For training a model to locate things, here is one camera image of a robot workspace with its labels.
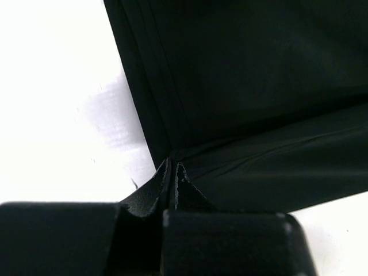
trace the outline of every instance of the white surface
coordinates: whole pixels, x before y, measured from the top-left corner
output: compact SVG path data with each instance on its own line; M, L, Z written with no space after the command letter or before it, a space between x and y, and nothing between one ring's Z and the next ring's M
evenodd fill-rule
M368 193L292 213L306 233L319 276L368 275Z
M100 0L0 2L0 202L118 201L154 166ZM368 275L368 193L294 215L320 276Z

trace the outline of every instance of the black bag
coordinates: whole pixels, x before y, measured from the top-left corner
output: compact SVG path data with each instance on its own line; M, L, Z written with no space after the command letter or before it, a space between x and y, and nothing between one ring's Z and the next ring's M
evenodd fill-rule
M368 190L368 2L105 5L156 166L226 210Z

